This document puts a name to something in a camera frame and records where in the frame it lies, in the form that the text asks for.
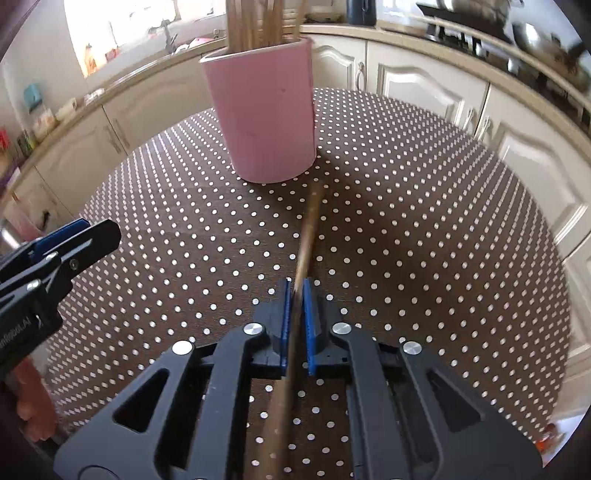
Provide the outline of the person's left hand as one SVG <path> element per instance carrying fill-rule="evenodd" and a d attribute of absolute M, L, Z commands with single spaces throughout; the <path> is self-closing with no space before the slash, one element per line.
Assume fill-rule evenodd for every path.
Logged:
<path fill-rule="evenodd" d="M 58 417 L 32 359 L 25 358 L 13 374 L 17 383 L 17 413 L 26 422 L 26 436 L 32 442 L 48 440 L 56 432 Z"/>

